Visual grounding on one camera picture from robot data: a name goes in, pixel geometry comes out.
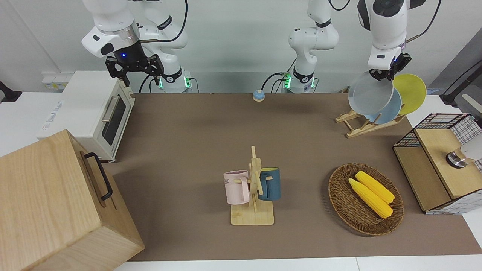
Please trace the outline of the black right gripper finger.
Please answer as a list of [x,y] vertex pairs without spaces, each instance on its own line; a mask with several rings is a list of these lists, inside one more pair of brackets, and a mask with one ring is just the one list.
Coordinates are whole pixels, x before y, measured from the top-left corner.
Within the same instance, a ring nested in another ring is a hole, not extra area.
[[164,66],[160,57],[157,54],[153,54],[152,56],[147,56],[146,60],[148,62],[146,71],[148,75],[145,78],[145,82],[148,77],[152,77],[157,85],[160,84],[160,77],[164,74]]
[[105,65],[107,67],[108,72],[112,78],[117,78],[124,83],[126,87],[130,86],[130,81],[127,78],[128,69],[124,67],[124,65],[120,65],[120,69],[116,68],[118,64],[117,58],[113,56],[107,56],[105,60]]

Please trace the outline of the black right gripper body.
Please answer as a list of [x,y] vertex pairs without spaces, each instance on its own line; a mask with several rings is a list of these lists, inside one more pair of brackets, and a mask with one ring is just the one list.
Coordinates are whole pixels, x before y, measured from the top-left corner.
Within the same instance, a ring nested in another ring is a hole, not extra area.
[[122,71],[149,73],[148,60],[140,41],[113,52]]

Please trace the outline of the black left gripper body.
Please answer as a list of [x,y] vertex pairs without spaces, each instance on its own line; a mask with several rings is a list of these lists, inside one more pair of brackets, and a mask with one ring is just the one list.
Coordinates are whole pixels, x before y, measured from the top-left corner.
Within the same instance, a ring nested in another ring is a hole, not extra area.
[[391,62],[391,76],[401,72],[411,60],[412,57],[408,53],[401,53],[398,57],[393,58]]

